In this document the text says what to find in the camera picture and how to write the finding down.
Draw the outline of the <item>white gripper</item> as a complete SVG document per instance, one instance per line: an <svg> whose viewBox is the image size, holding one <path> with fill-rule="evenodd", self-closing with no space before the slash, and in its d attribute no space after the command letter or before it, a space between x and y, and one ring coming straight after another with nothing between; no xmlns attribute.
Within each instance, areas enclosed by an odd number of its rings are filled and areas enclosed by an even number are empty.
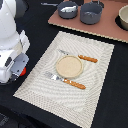
<svg viewBox="0 0 128 128"><path fill-rule="evenodd" d="M15 81L29 61L26 51L30 42L25 31L0 39L0 83Z"/></svg>

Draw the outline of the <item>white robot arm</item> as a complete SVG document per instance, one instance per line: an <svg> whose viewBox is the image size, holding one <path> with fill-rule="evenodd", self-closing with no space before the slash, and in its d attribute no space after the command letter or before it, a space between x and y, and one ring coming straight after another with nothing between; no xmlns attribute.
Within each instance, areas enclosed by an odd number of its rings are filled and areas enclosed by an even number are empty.
<svg viewBox="0 0 128 128"><path fill-rule="evenodd" d="M27 11L25 0L0 0L0 84L15 81L29 61L25 31L18 33L15 19Z"/></svg>

